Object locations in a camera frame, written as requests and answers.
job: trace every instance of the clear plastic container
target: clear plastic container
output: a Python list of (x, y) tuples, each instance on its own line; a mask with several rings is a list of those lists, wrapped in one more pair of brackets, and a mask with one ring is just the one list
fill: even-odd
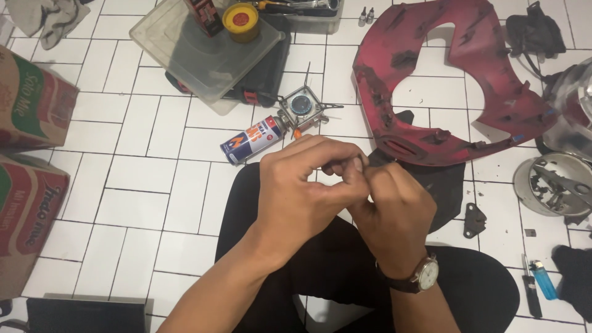
[(549, 103), (560, 115), (543, 134), (545, 145), (592, 162), (592, 58), (558, 79)]
[(339, 1), (339, 9), (334, 17), (314, 17), (302, 15), (286, 15), (292, 25), (292, 31), (306, 34), (334, 34), (339, 30), (341, 15), (343, 14), (343, 2)]
[[(236, 1), (213, 3), (222, 17)], [(236, 43), (226, 29), (208, 38), (184, 0), (164, 0), (130, 30), (130, 37), (203, 102), (213, 105), (285, 38), (264, 20), (259, 20), (259, 29), (249, 43)], [(213, 109), (222, 115), (230, 111)]]

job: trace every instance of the left hand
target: left hand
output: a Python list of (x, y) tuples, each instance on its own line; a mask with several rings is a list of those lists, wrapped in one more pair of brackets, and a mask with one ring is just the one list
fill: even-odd
[[(308, 181), (325, 167), (343, 177), (333, 186)], [(363, 176), (368, 158), (353, 143), (305, 135), (261, 159), (259, 212), (252, 226), (258, 248), (277, 268), (310, 238), (323, 231), (345, 207), (370, 194)]]

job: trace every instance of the right hand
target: right hand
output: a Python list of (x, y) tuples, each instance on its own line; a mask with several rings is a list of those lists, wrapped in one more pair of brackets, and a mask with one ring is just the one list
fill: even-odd
[(372, 200), (348, 207), (382, 272), (404, 280), (427, 257), (426, 236), (436, 213), (431, 195), (398, 163), (366, 168)]

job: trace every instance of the red motorcycle fairing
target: red motorcycle fairing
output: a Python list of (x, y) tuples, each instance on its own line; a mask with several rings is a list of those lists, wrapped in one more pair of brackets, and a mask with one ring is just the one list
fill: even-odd
[[(472, 75), (485, 97), (482, 124), (510, 133), (496, 143), (467, 142), (447, 130), (399, 121), (392, 111), (395, 87), (417, 64), (427, 33), (456, 26), (448, 61)], [(393, 5), (374, 22), (354, 60), (353, 71), (377, 148), (405, 162), (453, 165), (491, 155), (541, 135), (556, 112), (522, 84), (508, 58), (500, 21), (487, 0), (437, 0)]]

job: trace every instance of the indomie box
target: indomie box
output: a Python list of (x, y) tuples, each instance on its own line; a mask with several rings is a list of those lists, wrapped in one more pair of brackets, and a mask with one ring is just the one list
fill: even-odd
[(0, 155), (0, 300), (21, 295), (69, 180), (52, 166)]
[(78, 89), (0, 46), (0, 148), (63, 146)]

